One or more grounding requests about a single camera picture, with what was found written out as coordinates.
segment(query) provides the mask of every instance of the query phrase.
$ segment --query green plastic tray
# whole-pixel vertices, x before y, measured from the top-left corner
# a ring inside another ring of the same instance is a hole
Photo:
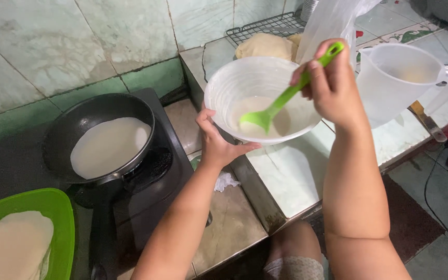
[[[68,196],[59,189],[45,188],[0,200],[0,220],[6,215],[24,211],[39,211],[53,222],[53,238],[49,268],[45,280],[69,280],[74,259],[74,213]]]

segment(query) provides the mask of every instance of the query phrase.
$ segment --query clear plastic pitcher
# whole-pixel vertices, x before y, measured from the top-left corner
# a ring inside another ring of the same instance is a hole
[[[439,91],[425,108],[428,115],[448,100],[448,69],[428,52],[400,43],[383,43],[359,52],[356,81],[371,128],[396,118],[425,92]],[[447,85],[436,85],[442,81]]]

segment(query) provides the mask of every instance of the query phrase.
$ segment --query white batter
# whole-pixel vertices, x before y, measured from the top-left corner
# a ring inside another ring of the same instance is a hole
[[[264,96],[248,97],[233,104],[231,115],[232,128],[240,131],[248,137],[255,138],[277,138],[288,135],[290,130],[291,118],[289,112],[283,107],[281,111],[272,119],[269,127],[269,134],[265,134],[264,128],[257,124],[243,122],[240,124],[240,118],[246,113],[253,111],[262,111],[269,107],[274,99]]]
[[[9,214],[0,220],[0,280],[43,279],[53,222],[39,211]]]
[[[74,171],[84,179],[108,174],[144,147],[151,127],[137,118],[117,118],[86,131],[70,154]]]

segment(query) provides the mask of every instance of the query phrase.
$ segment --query pitcher handle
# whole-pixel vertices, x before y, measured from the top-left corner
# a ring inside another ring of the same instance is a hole
[[[447,82],[446,86],[444,86],[438,95],[425,108],[425,114],[428,116],[433,114],[433,112],[435,112],[448,100],[448,72],[445,74],[444,81]]]

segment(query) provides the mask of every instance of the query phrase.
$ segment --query clear plastic bag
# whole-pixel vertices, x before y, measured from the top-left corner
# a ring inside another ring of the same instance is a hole
[[[355,66],[355,18],[364,15],[380,0],[319,1],[305,26],[296,62],[312,59],[319,44],[329,38],[344,38],[351,47],[351,64]]]

